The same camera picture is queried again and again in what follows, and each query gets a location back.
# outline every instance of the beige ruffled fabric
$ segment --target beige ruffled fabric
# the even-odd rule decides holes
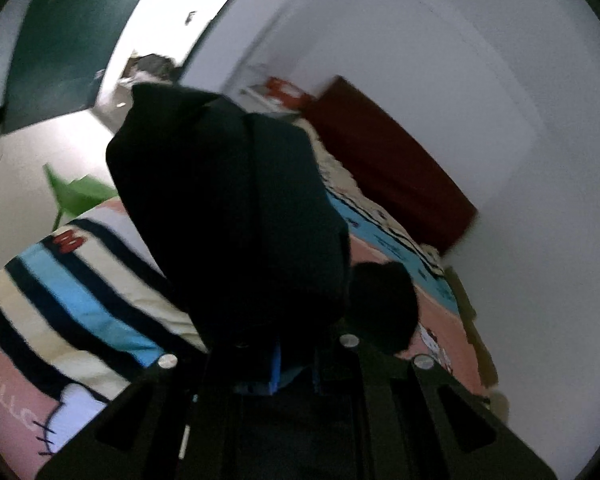
[[[324,185],[332,193],[344,200],[344,202],[349,203],[349,205],[352,205],[356,210],[364,213],[380,227],[399,238],[403,244],[412,247],[415,251],[420,253],[421,256],[428,261],[434,272],[442,275],[442,261],[438,250],[432,246],[418,245],[413,238],[411,238],[406,229],[402,227],[402,225],[400,225],[382,206],[364,196],[349,171],[347,171],[346,168],[344,168],[343,165],[326,150],[324,144],[320,140],[320,136],[309,121],[300,118],[295,120],[294,124],[306,131],[309,140],[311,140],[315,160],[318,163]]]

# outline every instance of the cream stripe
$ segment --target cream stripe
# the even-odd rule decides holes
[[[75,250],[75,254],[78,254],[91,269],[109,283],[113,290],[142,313],[155,319],[169,332],[179,335],[196,348],[206,351],[196,327],[193,326],[187,314],[177,309],[159,292],[140,280],[95,236],[80,229],[77,231],[88,241]]]
[[[62,339],[5,270],[0,271],[0,309],[34,352],[71,380],[107,399],[115,398],[128,385],[98,357]]]

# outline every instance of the silver screw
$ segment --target silver screw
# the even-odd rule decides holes
[[[420,370],[431,370],[436,362],[428,355],[420,354],[413,358],[415,364]]]
[[[344,348],[355,348],[360,344],[360,339],[358,336],[353,334],[343,334],[340,336],[339,341]]]
[[[158,366],[160,368],[164,368],[165,370],[175,368],[176,364],[178,364],[178,358],[173,354],[165,354],[160,356],[160,359],[158,359]]]

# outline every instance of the bed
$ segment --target bed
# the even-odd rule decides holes
[[[362,192],[311,122],[296,124],[312,141],[331,204],[349,224],[353,262],[397,260],[413,277],[420,322],[398,356],[430,354],[482,396],[475,351],[437,251]],[[3,469],[32,480],[158,356],[204,351],[120,199],[86,212],[0,270]]]

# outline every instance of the open doorway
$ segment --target open doorway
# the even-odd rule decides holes
[[[137,82],[171,84],[207,25],[227,0],[140,0],[102,79],[95,112],[117,130]]]

